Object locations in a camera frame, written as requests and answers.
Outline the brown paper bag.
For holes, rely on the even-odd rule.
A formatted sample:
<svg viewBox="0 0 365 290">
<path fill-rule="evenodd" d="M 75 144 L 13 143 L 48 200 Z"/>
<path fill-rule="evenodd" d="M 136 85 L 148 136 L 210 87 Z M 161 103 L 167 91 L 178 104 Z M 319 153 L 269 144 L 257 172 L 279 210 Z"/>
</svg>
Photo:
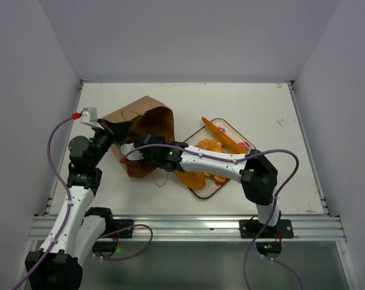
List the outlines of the brown paper bag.
<svg viewBox="0 0 365 290">
<path fill-rule="evenodd" d="M 149 96 L 139 98 L 102 118 L 112 123 L 134 122 L 124 141 L 127 144 L 135 142 L 139 136 L 147 133 L 164 137 L 167 144 L 175 141 L 173 111 L 162 102 Z M 120 162 L 122 159 L 120 146 L 113 144 L 110 149 Z M 138 161 L 128 161 L 126 164 L 121 164 L 121 167 L 128 177 L 137 179 L 147 177 L 156 169 L 155 165 L 151 165 L 150 162 Z"/>
</svg>

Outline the round yellow fake pastry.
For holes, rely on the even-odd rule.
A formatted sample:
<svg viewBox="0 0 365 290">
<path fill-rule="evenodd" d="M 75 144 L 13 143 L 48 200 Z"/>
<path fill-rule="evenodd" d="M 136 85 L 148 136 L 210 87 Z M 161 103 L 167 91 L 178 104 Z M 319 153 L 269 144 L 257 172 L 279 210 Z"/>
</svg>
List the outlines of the round yellow fake pastry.
<svg viewBox="0 0 365 290">
<path fill-rule="evenodd" d="M 199 149 L 224 153 L 222 144 L 218 140 L 203 139 L 196 145 L 196 147 Z"/>
</svg>

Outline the round orange fake bread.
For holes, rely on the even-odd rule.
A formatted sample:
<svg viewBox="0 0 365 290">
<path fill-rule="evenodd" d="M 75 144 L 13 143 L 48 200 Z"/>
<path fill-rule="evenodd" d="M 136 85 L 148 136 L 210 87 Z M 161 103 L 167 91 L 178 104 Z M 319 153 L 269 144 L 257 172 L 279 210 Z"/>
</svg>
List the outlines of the round orange fake bread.
<svg viewBox="0 0 365 290">
<path fill-rule="evenodd" d="M 202 172 L 179 172 L 175 171 L 178 181 L 193 190 L 202 190 L 205 185 L 205 176 Z"/>
</svg>

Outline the long orange fake baguette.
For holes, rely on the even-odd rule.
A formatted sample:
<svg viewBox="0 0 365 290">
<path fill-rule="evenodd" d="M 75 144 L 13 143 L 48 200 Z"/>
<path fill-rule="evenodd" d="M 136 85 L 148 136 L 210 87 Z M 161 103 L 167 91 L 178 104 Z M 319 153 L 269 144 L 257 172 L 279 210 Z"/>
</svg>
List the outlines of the long orange fake baguette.
<svg viewBox="0 0 365 290">
<path fill-rule="evenodd" d="M 226 135 L 223 131 L 221 131 L 218 127 L 216 127 L 212 122 L 210 122 L 205 117 L 201 118 L 204 123 L 206 129 L 225 147 L 230 153 L 235 154 L 247 154 L 247 149 L 240 147 L 238 143 L 233 141 L 228 135 Z"/>
</svg>

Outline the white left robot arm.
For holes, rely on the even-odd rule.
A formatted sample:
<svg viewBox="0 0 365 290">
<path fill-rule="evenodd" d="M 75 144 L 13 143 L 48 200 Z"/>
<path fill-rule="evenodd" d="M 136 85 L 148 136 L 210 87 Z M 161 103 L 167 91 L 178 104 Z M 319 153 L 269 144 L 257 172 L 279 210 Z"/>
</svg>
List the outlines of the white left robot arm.
<svg viewBox="0 0 365 290">
<path fill-rule="evenodd" d="M 69 142 L 69 174 L 64 182 L 67 196 L 44 243 L 25 259 L 32 289 L 79 289 L 81 257 L 87 255 L 98 236 L 108 237 L 114 232 L 110 210 L 104 216 L 86 212 L 102 179 L 98 163 L 113 144 L 123 144 L 132 125 L 131 121 L 98 119 L 91 125 L 92 138 L 76 136 Z"/>
</svg>

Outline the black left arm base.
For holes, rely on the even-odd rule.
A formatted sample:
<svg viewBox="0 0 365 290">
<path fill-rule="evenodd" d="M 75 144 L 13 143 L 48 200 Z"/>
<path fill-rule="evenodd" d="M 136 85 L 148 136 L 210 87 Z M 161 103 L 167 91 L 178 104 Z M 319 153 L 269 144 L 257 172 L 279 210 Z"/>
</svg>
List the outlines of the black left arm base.
<svg viewBox="0 0 365 290">
<path fill-rule="evenodd" d="M 87 217 L 76 237 L 74 249 L 77 253 L 91 251 L 101 259 L 109 259 L 119 252 L 118 241 L 131 239 L 133 219 L 112 219 L 105 221 L 98 216 Z"/>
</svg>

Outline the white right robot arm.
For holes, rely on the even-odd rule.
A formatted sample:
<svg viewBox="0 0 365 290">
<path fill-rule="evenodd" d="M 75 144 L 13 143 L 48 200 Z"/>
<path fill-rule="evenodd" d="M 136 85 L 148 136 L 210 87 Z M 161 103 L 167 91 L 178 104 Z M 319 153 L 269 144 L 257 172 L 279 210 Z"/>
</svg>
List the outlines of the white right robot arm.
<svg viewBox="0 0 365 290">
<path fill-rule="evenodd" d="M 220 175 L 241 184 L 245 197 L 256 205 L 261 235 L 272 237 L 280 230 L 280 210 L 274 206 L 277 169 L 258 150 L 222 153 L 183 142 L 166 144 L 163 137 L 144 134 L 131 144 L 128 160 L 150 162 L 167 172 L 202 172 Z"/>
</svg>

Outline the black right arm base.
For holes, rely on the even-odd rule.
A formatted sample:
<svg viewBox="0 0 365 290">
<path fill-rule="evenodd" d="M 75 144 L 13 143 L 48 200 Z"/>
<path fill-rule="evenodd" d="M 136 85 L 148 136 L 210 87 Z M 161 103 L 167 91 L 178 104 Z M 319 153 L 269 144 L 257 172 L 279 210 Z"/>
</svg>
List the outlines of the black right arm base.
<svg viewBox="0 0 365 290">
<path fill-rule="evenodd" d="M 263 225 L 252 216 L 239 221 L 239 231 L 242 239 L 252 239 Z M 289 219 L 279 219 L 274 227 L 267 226 L 255 242 L 256 249 L 261 255 L 278 258 L 282 252 L 282 240 L 294 238 L 292 223 Z"/>
</svg>

